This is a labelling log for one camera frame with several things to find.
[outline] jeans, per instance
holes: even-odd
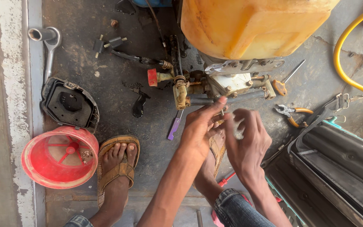
[[[259,214],[235,189],[226,189],[215,201],[214,210],[225,227],[275,227]],[[73,216],[64,227],[93,227],[83,216]]]

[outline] purple tool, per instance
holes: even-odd
[[[167,138],[170,139],[170,140],[173,140],[173,133],[178,130],[179,124],[180,124],[180,122],[182,120],[181,115],[183,114],[183,111],[184,110],[179,110],[175,120],[173,121],[172,129],[170,130],[169,135],[167,136]]]

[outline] bare foot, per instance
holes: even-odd
[[[128,163],[134,166],[137,154],[135,143],[116,143],[103,157],[103,175],[123,161],[124,152],[127,154]],[[109,227],[121,218],[128,198],[129,181],[128,177],[120,176],[104,187],[104,202],[99,211],[89,219],[94,227]]]
[[[222,130],[214,135],[215,142],[218,147],[222,147],[225,143],[225,131]],[[208,151],[208,156],[205,159],[203,165],[201,166],[196,178],[194,179],[194,184],[196,189],[205,196],[210,205],[214,205],[216,198],[223,191],[223,189],[218,185],[214,178],[215,171],[215,157],[211,149]]]

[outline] hand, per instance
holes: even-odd
[[[207,157],[209,138],[222,130],[217,127],[208,131],[208,127],[223,119],[221,115],[214,115],[221,111],[226,104],[226,100],[226,97],[222,96],[214,104],[203,106],[187,115],[179,148],[184,150],[193,149],[196,152],[195,154],[202,155],[204,159]]]
[[[239,179],[249,177],[252,180],[264,179],[264,170],[260,167],[265,152],[271,145],[271,137],[267,134],[257,111],[237,109],[234,121],[241,121],[238,130],[243,131],[243,139],[234,136],[234,122],[226,120],[226,150],[229,161]]]

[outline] flip-flop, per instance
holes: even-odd
[[[224,120],[218,121],[219,125],[222,124]],[[215,157],[215,170],[214,170],[214,178],[217,178],[219,166],[221,165],[222,158],[224,157],[226,147],[225,143],[221,148],[219,148],[217,142],[215,141],[214,137],[209,138],[209,149],[211,150],[212,154]]]
[[[103,156],[106,152],[110,150],[111,147],[114,146],[116,143],[135,143],[137,145],[137,155],[135,156],[134,166],[131,166],[127,161],[127,152],[124,152],[123,161],[116,165],[114,168],[109,170],[103,176]],[[112,137],[105,142],[102,143],[99,149],[98,154],[98,206],[99,208],[102,206],[104,202],[104,187],[110,183],[112,180],[119,176],[126,176],[130,179],[129,188],[131,188],[134,184],[134,169],[137,166],[139,158],[139,140],[137,137],[133,135],[119,135],[116,137]]]

